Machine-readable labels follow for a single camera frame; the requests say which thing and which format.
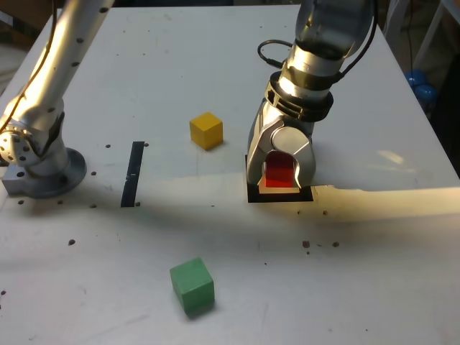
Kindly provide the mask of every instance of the blue object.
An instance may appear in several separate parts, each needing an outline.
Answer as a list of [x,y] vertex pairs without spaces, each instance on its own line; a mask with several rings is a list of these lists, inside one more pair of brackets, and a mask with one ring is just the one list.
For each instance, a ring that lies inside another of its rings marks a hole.
[[417,85],[428,83],[425,73],[421,70],[413,70],[412,72],[409,71],[404,76],[412,88]]
[[438,98],[438,91],[429,84],[414,87],[414,94],[425,105],[433,103]]
[[425,73],[421,70],[412,70],[405,73],[404,76],[422,108],[427,111],[434,106],[438,98],[438,91],[428,82]]

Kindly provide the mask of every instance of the red cube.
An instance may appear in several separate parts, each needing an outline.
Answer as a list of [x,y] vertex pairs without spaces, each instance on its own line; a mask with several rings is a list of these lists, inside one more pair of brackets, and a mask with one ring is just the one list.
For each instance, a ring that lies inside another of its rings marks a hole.
[[271,152],[265,160],[265,187],[294,187],[294,159],[282,152]]

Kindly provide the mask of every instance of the green cube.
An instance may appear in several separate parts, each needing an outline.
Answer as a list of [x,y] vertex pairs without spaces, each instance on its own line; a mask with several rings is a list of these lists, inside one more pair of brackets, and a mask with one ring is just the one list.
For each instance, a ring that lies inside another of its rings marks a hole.
[[200,257],[172,268],[170,274],[185,313],[198,311],[214,301],[214,281]]

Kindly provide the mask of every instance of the black tape strip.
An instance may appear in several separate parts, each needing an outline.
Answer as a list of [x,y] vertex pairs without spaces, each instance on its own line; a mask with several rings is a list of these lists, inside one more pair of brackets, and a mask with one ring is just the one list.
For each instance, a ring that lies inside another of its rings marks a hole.
[[144,142],[133,142],[131,155],[129,156],[128,172],[124,182],[121,207],[134,207],[136,202],[137,183],[141,173],[142,154],[144,153]]
[[300,188],[299,193],[264,193],[259,192],[258,185],[247,185],[248,203],[294,203],[298,201],[313,201],[311,187]]

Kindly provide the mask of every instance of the black tape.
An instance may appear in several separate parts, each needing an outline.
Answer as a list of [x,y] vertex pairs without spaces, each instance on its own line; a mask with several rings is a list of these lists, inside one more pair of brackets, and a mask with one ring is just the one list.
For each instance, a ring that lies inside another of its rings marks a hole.
[[131,155],[129,156],[128,172],[124,182],[121,207],[134,207],[136,202],[137,183],[141,173],[142,154],[144,153],[144,142],[133,142]]

